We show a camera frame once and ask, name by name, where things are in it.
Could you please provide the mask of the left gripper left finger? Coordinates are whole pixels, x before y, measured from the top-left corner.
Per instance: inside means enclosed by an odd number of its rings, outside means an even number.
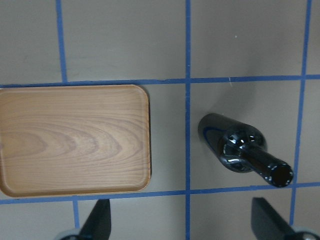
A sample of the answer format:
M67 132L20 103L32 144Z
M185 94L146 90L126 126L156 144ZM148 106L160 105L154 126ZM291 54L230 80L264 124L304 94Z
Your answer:
M109 199L100 199L82 226L78 240L108 240L111 235L111 206Z

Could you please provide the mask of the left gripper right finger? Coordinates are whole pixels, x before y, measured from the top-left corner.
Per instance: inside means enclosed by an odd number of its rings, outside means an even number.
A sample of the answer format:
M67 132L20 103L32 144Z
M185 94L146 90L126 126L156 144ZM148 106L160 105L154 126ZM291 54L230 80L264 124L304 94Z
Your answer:
M251 229L257 240L299 240L299 233L278 214L263 197L254 197L251 205Z

